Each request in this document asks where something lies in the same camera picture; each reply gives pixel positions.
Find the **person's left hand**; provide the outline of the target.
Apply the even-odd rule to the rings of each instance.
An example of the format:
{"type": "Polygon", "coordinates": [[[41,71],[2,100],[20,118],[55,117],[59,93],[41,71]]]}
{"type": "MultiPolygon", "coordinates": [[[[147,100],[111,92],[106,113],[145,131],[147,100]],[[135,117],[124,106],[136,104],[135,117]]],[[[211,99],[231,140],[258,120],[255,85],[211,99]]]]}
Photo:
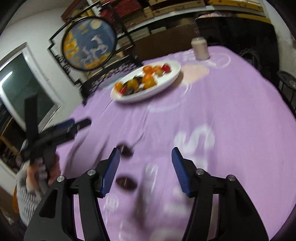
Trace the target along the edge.
{"type": "Polygon", "coordinates": [[[26,170],[26,189],[29,193],[40,191],[39,181],[46,181],[51,186],[61,174],[59,156],[55,154],[55,161],[51,169],[46,169],[46,165],[37,160],[34,164],[29,164],[26,170]]]}

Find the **grey knitted sleeve forearm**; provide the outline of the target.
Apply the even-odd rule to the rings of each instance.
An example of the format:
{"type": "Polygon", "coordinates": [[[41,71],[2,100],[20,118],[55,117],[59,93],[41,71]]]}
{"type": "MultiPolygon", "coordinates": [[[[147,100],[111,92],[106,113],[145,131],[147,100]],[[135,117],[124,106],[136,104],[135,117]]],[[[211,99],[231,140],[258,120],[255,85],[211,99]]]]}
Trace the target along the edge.
{"type": "Polygon", "coordinates": [[[21,221],[27,227],[39,205],[43,193],[40,191],[29,193],[26,189],[27,167],[30,161],[25,162],[16,175],[16,198],[21,221]]]}

